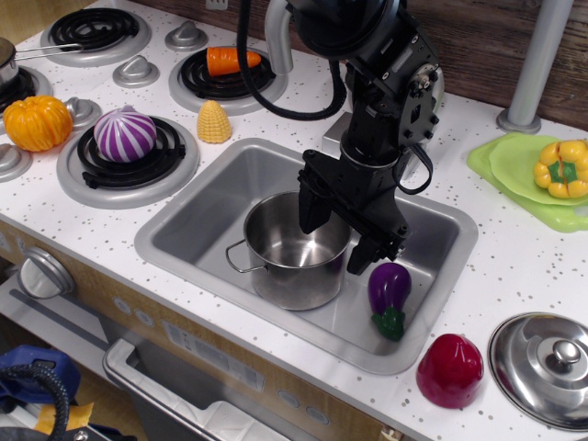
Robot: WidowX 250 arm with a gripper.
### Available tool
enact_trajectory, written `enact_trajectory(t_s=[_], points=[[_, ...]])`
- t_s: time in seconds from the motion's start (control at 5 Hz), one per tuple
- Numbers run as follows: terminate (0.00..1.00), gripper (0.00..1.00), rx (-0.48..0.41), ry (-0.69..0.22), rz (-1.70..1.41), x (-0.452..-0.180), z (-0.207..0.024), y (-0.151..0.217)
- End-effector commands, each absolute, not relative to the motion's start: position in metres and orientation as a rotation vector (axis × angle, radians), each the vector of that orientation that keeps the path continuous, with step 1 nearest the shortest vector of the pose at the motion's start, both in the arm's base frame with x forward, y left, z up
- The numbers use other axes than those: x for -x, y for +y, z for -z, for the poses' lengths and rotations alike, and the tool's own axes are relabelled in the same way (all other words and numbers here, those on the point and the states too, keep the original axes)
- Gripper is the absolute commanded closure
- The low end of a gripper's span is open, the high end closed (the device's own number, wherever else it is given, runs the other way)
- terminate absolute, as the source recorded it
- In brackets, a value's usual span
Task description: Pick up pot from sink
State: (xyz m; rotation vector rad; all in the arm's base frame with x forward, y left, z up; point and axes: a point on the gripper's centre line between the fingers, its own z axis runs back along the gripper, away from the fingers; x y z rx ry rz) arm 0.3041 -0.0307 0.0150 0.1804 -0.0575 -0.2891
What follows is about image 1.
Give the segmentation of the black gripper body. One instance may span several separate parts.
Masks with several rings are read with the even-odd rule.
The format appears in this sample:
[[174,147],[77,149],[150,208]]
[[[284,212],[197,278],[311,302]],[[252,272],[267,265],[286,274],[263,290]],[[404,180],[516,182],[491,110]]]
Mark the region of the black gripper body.
[[401,255],[410,235],[408,222],[399,210],[395,191],[409,162],[403,154],[391,164],[359,164],[342,153],[339,158],[307,150],[299,181],[308,181],[328,196],[327,201],[359,236],[371,235],[390,243],[387,259]]

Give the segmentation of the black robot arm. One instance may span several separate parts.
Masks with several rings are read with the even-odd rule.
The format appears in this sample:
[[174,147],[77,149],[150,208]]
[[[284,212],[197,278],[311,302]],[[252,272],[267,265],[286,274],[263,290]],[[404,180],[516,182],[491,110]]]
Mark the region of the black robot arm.
[[345,62],[352,118],[333,158],[307,150],[300,171],[300,227],[310,233],[336,213],[360,236],[347,263],[354,275],[395,259],[409,236],[395,191],[411,158],[433,168],[438,55],[403,1],[292,1],[296,30],[318,55]]

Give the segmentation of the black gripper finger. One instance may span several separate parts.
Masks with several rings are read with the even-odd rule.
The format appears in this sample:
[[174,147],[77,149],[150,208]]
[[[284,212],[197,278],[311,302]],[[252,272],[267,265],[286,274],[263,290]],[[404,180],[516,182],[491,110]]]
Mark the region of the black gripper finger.
[[322,227],[331,216],[328,194],[302,179],[299,192],[299,221],[301,230],[310,234]]
[[371,264],[386,258],[390,243],[371,235],[362,235],[353,248],[346,270],[353,275],[361,275]]

